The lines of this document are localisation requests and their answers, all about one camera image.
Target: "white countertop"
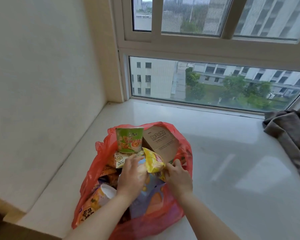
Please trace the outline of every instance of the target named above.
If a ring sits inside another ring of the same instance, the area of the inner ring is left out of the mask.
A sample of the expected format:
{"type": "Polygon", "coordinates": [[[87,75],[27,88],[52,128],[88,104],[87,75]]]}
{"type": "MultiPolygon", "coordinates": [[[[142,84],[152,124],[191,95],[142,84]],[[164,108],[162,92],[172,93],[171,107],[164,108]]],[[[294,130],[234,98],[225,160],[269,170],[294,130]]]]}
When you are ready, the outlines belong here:
{"type": "MultiPolygon", "coordinates": [[[[263,132],[261,117],[184,108],[135,99],[108,103],[18,225],[65,237],[95,142],[116,125],[164,121],[191,144],[194,193],[242,240],[300,239],[300,177],[279,143],[263,132]]],[[[183,218],[149,239],[185,238],[195,236],[183,218]]]]}

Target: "person's left hand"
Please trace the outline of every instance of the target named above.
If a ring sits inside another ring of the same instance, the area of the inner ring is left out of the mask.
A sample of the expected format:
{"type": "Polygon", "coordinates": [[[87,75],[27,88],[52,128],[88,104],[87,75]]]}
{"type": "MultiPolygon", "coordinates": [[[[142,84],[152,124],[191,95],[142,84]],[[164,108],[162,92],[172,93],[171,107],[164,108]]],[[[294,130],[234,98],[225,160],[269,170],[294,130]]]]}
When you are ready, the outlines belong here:
{"type": "Polygon", "coordinates": [[[124,196],[130,202],[134,201],[144,187],[148,172],[144,165],[138,165],[143,156],[131,155],[124,162],[119,177],[117,195],[124,196]]]}

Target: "red plastic bag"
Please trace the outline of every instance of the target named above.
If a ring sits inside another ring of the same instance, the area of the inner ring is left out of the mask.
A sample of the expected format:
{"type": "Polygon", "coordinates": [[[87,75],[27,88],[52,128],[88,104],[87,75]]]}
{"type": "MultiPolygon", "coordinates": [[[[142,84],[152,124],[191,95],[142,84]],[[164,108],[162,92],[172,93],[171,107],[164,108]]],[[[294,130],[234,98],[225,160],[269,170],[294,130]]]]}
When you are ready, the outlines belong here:
{"type": "MultiPolygon", "coordinates": [[[[154,122],[140,126],[144,127],[146,130],[153,125],[167,128],[175,136],[175,138],[178,139],[179,147],[174,159],[181,159],[184,157],[186,161],[185,169],[188,170],[192,177],[192,150],[189,142],[172,124],[169,123],[154,122]]],[[[118,127],[129,128],[135,126],[126,124],[110,128],[108,129],[108,135],[105,137],[104,141],[96,142],[96,150],[98,153],[94,158],[80,188],[81,197],[75,209],[74,219],[71,225],[73,229],[76,228],[76,221],[78,219],[80,208],[86,202],[93,187],[97,184],[101,171],[108,162],[108,158],[113,155],[118,148],[116,138],[116,128],[118,127]]],[[[183,210],[177,204],[166,185],[162,187],[161,191],[164,198],[160,209],[156,209],[150,214],[146,214],[139,218],[117,225],[109,239],[141,239],[147,236],[159,234],[169,226],[179,221],[184,216],[183,210]]]]}

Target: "gray cloth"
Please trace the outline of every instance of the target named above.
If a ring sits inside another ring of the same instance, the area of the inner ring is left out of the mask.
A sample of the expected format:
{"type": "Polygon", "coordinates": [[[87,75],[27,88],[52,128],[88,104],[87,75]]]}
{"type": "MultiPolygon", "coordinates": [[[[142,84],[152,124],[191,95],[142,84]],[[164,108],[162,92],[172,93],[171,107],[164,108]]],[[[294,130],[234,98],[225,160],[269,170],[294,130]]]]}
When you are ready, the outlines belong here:
{"type": "Polygon", "coordinates": [[[279,141],[300,174],[300,112],[268,112],[264,117],[264,132],[279,141]]]}

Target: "brown box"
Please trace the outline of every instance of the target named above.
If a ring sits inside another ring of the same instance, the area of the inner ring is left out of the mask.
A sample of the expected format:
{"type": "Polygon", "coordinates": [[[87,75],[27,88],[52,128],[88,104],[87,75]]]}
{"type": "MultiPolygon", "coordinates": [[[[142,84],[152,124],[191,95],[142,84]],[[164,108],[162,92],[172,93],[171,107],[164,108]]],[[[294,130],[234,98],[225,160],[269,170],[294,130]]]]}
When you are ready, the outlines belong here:
{"type": "Polygon", "coordinates": [[[154,125],[143,131],[142,146],[159,154],[164,163],[172,163],[179,141],[165,127],[154,125]]]}

